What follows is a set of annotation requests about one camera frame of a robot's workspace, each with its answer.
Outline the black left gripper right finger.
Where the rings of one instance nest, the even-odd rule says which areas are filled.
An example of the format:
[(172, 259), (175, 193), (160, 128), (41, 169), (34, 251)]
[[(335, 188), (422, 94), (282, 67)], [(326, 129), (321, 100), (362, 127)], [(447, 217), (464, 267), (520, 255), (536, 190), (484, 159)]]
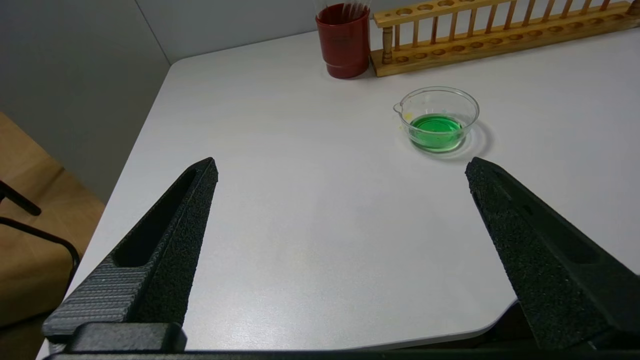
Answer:
[(497, 164), (474, 157), (465, 175), (538, 346), (637, 351), (638, 274)]

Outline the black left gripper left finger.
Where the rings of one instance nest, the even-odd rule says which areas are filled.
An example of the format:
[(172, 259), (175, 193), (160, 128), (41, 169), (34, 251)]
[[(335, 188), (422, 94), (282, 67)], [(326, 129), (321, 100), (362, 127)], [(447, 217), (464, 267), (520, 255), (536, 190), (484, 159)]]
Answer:
[(183, 324), (217, 182), (212, 157), (187, 167), (46, 319), (46, 339), (94, 322)]

